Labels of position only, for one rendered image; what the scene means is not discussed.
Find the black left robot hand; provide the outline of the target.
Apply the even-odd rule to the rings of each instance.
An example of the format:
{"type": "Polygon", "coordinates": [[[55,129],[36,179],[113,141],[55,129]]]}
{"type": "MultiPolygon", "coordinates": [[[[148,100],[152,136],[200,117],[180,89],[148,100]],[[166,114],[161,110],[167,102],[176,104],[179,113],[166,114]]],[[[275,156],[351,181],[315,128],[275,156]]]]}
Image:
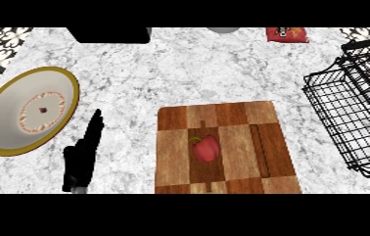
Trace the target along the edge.
{"type": "Polygon", "coordinates": [[[76,187],[88,187],[89,189],[104,128],[102,110],[96,109],[85,137],[77,141],[74,146],[67,146],[64,149],[64,192],[71,192],[71,189],[76,187]]]}

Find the checkered wooden cutting board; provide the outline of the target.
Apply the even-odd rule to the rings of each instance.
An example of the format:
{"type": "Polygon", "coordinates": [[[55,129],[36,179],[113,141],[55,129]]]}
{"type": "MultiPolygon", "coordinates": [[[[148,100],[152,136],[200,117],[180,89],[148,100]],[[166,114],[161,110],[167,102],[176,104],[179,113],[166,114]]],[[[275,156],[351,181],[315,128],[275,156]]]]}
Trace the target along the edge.
{"type": "Polygon", "coordinates": [[[155,192],[298,193],[298,177],[273,103],[164,107],[158,111],[155,192]],[[203,163],[192,137],[211,134],[220,156],[203,163]]]}

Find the white plate with gold rim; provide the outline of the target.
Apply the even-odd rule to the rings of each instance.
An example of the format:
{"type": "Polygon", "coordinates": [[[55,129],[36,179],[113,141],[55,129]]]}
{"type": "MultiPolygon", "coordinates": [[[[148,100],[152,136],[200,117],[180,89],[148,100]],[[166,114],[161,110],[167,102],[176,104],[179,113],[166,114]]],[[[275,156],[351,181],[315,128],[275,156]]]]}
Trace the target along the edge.
{"type": "Polygon", "coordinates": [[[0,87],[0,157],[23,155],[60,133],[80,101],[80,83],[71,71],[42,67],[0,87]]]}

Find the red bell pepper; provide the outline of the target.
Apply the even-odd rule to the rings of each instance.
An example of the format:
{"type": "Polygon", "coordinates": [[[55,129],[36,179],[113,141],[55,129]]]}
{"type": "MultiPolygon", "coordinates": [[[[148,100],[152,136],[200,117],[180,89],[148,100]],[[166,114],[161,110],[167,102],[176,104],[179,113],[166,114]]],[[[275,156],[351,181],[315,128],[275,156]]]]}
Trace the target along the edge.
{"type": "Polygon", "coordinates": [[[222,152],[216,137],[208,134],[204,137],[192,137],[189,141],[192,142],[192,150],[198,160],[203,163],[213,162],[220,156],[222,152]]]}

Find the black appliance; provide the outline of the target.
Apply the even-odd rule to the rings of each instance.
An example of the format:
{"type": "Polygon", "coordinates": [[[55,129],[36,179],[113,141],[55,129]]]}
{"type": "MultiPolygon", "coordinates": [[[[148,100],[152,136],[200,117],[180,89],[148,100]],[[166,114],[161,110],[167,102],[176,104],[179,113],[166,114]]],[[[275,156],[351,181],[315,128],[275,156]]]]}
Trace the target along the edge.
{"type": "Polygon", "coordinates": [[[70,27],[80,43],[148,44],[151,42],[151,27],[70,27]]]}

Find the grey round object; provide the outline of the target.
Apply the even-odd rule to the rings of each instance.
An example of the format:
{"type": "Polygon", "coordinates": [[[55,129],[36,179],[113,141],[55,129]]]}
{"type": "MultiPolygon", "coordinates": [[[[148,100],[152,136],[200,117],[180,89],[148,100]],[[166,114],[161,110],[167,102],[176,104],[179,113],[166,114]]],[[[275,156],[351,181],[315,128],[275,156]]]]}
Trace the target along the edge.
{"type": "Polygon", "coordinates": [[[239,27],[208,27],[208,29],[219,33],[219,34],[228,34],[228,33],[234,33],[235,31],[238,31],[241,28],[239,27]]]}

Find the red snack bag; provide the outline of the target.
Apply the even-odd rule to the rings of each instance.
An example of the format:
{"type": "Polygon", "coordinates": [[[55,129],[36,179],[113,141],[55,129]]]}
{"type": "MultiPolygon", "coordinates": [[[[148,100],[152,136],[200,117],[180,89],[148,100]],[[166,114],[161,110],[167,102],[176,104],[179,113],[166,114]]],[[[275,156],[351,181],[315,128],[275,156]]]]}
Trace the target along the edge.
{"type": "Polygon", "coordinates": [[[267,41],[281,43],[309,43],[304,27],[269,27],[266,29],[267,41]]]}

